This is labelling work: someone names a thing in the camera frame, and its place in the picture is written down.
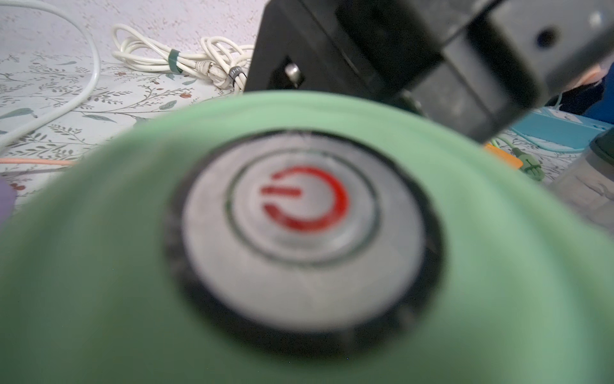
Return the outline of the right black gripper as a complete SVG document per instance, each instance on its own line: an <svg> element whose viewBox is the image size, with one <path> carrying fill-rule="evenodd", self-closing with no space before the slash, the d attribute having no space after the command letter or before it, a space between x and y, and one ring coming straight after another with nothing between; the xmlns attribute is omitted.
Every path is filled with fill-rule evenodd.
<svg viewBox="0 0 614 384"><path fill-rule="evenodd" d="M484 142L612 49L610 1L271 1L246 90L369 99Z"/></svg>

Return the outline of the orange power strip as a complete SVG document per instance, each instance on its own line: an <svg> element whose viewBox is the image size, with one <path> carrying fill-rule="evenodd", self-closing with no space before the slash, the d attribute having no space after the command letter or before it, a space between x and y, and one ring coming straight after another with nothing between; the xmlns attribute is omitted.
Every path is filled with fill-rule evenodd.
<svg viewBox="0 0 614 384"><path fill-rule="evenodd" d="M510 155L510 153L501 148L494 147L492 144L485 144L484 149L515 170L519 170L523 166L523 162L515 155Z"/></svg>

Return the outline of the dark green meat grinder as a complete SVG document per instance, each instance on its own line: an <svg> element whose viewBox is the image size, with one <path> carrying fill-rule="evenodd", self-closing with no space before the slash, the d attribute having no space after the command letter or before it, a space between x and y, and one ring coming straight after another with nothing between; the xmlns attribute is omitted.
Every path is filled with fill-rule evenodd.
<svg viewBox="0 0 614 384"><path fill-rule="evenodd" d="M600 134L551 184L583 219L613 233L613 130Z"/></svg>

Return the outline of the light green meat grinder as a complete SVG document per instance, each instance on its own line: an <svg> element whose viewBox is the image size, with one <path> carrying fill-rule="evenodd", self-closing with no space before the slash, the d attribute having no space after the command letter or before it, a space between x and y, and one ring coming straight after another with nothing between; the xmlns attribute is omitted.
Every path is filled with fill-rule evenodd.
<svg viewBox="0 0 614 384"><path fill-rule="evenodd" d="M205 102L3 228L1 380L610 383L613 242L416 115Z"/></svg>

